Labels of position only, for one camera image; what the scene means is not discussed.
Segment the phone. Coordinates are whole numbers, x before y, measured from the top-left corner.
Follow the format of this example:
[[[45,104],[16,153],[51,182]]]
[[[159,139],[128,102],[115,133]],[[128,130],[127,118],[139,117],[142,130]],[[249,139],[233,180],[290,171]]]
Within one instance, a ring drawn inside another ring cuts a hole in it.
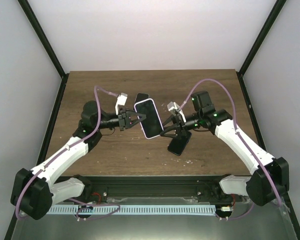
[[[145,119],[140,121],[145,138],[150,140],[160,136],[164,128],[155,101],[152,98],[147,98],[136,102],[134,110],[138,114],[145,115]]]

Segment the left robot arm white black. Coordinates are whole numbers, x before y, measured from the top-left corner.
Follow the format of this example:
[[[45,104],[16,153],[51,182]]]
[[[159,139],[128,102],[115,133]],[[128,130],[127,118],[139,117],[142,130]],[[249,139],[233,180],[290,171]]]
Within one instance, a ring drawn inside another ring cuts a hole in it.
[[[41,219],[53,205],[77,198],[87,202],[92,196],[92,183],[75,175],[63,182],[57,179],[78,159],[89,153],[101,140],[101,129],[130,129],[148,116],[120,107],[117,113],[106,113],[98,101],[88,101],[83,106],[78,128],[68,142],[49,159],[17,172],[13,184],[11,203],[15,205],[17,219],[21,213],[35,220]]]

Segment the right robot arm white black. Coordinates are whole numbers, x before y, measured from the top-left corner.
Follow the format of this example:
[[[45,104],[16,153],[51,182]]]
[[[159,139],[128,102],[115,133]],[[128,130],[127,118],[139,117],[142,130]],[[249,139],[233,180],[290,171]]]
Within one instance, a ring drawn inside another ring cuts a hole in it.
[[[262,149],[237,125],[233,114],[216,110],[207,91],[191,94],[195,113],[185,116],[176,102],[167,105],[170,117],[163,123],[160,136],[171,138],[167,150],[180,156],[188,144],[191,131],[203,128],[222,140],[239,157],[250,176],[227,175],[212,188],[219,202],[231,194],[249,197],[256,205],[279,200],[290,189],[289,164]]]

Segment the black phone front table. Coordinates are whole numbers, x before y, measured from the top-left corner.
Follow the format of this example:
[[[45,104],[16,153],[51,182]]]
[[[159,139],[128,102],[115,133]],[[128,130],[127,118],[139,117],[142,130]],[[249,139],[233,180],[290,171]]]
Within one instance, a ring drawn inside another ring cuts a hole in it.
[[[182,136],[180,139],[173,138],[167,146],[167,150],[176,156],[180,156],[185,150],[191,136],[192,133],[188,131],[186,135]]]

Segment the black phone table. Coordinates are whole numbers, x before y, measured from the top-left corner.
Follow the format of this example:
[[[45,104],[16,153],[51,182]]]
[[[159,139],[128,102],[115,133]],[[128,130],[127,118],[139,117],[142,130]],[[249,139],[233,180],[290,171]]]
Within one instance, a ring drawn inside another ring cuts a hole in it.
[[[180,139],[173,138],[167,146],[167,150],[176,156],[180,156],[185,150],[191,136],[192,133],[188,131],[186,135],[182,136]]]
[[[143,100],[146,100],[149,98],[149,95],[147,93],[138,93],[135,97],[135,103],[141,102]]]

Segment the black phone rear table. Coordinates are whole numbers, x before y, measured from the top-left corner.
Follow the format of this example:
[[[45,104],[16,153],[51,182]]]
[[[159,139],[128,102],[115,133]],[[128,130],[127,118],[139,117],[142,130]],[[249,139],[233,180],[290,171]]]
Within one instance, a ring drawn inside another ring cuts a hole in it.
[[[149,95],[147,93],[138,93],[135,97],[135,103],[141,102],[143,100],[146,100],[149,98]]]

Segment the metal sheet front panel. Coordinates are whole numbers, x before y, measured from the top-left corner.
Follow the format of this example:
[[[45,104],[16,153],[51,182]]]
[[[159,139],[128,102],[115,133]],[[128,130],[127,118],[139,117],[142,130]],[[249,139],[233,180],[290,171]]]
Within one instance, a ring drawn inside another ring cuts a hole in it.
[[[12,240],[300,240],[293,209],[255,206],[242,218],[195,215],[112,215],[78,222],[47,215],[16,223]]]

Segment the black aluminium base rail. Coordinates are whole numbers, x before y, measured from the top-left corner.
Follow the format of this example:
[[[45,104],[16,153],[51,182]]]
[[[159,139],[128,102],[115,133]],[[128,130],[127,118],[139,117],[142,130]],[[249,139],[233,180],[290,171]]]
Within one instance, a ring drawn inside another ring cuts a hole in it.
[[[249,197],[256,205],[264,206],[275,199],[274,191],[265,176],[247,178],[243,192],[227,189],[235,180],[233,175],[212,176],[74,176],[74,186],[66,190],[65,199],[81,203],[106,202],[124,198],[195,198],[199,202],[227,204]]]

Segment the left black frame post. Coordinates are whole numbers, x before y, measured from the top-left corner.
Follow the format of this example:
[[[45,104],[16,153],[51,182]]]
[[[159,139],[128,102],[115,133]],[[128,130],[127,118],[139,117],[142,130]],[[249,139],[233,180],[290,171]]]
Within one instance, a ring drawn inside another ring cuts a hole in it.
[[[45,31],[43,30],[35,12],[33,11],[28,0],[17,0],[20,7],[22,8],[25,16],[27,17],[30,25],[32,26],[34,32],[36,33],[39,41],[41,42],[45,52],[47,53],[49,59],[51,60],[54,68],[56,69],[58,75],[64,79],[67,74],[64,71],[49,39],[47,38]]]

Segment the black frame post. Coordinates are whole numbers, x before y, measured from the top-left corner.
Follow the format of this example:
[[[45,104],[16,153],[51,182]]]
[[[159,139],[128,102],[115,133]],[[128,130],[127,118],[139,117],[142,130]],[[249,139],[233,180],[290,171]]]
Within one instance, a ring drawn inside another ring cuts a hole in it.
[[[36,33],[39,41],[41,42],[45,52],[47,53],[49,59],[51,60],[54,68],[56,69],[58,75],[64,79],[67,74],[64,71],[49,39],[47,38],[45,31],[43,30],[35,12],[33,11],[28,0],[17,0],[20,7],[22,8],[25,16],[27,17],[30,25],[32,26],[34,32]]]
[[[255,58],[257,52],[259,51],[260,47],[262,46],[265,38],[267,37],[268,33],[270,32],[273,24],[275,23],[277,17],[279,16],[281,10],[285,6],[287,0],[276,0],[270,13],[268,14],[261,30],[259,31],[251,49],[249,50],[241,68],[237,72],[239,76],[244,76],[247,72],[249,66],[251,65],[253,59]]]

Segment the right black frame post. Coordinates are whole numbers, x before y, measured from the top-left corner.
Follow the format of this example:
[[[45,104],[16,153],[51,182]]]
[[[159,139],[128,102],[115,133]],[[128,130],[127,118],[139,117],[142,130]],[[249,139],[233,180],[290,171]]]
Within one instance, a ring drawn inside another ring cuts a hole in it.
[[[276,0],[270,13],[268,14],[261,30],[259,31],[251,49],[249,50],[241,68],[237,72],[239,76],[244,76],[247,72],[249,66],[251,65],[253,59],[255,58],[257,52],[259,51],[260,47],[262,46],[265,38],[267,37],[268,33],[270,32],[273,24],[275,23],[277,17],[279,16],[281,10],[285,6],[287,0]]]

